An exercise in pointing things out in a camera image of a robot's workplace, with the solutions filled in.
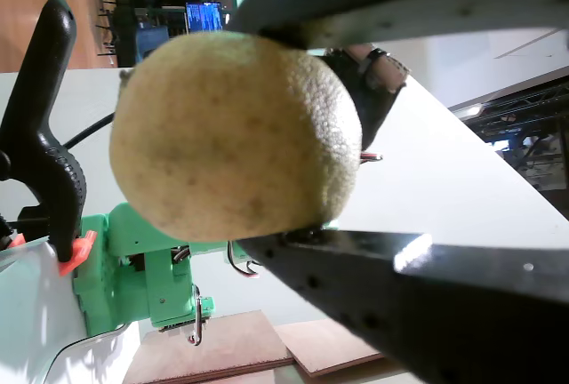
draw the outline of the potato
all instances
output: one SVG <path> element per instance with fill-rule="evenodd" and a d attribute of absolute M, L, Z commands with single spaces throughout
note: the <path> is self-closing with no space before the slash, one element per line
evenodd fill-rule
<path fill-rule="evenodd" d="M 143 217 L 194 242 L 319 225 L 338 216 L 361 126 L 318 58 L 268 39 L 176 37 L 121 90 L 110 159 Z"/>

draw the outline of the wooden floor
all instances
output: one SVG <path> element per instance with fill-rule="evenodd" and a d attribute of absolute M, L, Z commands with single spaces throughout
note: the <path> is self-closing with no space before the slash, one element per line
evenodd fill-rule
<path fill-rule="evenodd" d="M 20 69 L 37 18 L 47 0 L 0 0 L 0 73 Z M 116 57 L 98 57 L 106 30 L 95 24 L 106 25 L 98 17 L 100 0 L 66 0 L 77 23 L 77 40 L 68 68 L 116 67 Z"/>

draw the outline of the clamp handle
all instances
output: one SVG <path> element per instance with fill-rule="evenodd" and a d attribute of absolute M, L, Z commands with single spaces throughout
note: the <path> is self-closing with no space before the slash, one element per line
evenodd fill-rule
<path fill-rule="evenodd" d="M 36 24 L 0 125 L 0 180 L 28 186 L 48 219 L 60 262 L 71 259 L 86 194 L 77 160 L 55 139 L 49 117 L 76 41 L 65 0 L 48 0 Z"/>

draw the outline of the orange clamp tip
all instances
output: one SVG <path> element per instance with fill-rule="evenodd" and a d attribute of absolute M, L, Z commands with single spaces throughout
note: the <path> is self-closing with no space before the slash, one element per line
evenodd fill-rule
<path fill-rule="evenodd" d="M 19 235 L 16 236 L 14 240 L 10 242 L 8 248 L 15 248 L 16 246 L 20 246 L 21 244 L 24 243 L 26 243 L 26 239 L 24 238 L 24 235 L 20 233 Z"/>
<path fill-rule="evenodd" d="M 65 276 L 75 270 L 89 258 L 92 244 L 95 243 L 96 238 L 97 232 L 89 230 L 85 237 L 79 237 L 73 241 L 73 256 L 68 262 L 60 262 L 60 276 Z"/>

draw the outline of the screen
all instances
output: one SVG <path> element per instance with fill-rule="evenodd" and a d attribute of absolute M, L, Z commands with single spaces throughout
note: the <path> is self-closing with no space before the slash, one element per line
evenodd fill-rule
<path fill-rule="evenodd" d="M 222 30 L 221 4 L 205 2 L 203 4 L 186 4 L 189 31 Z"/>

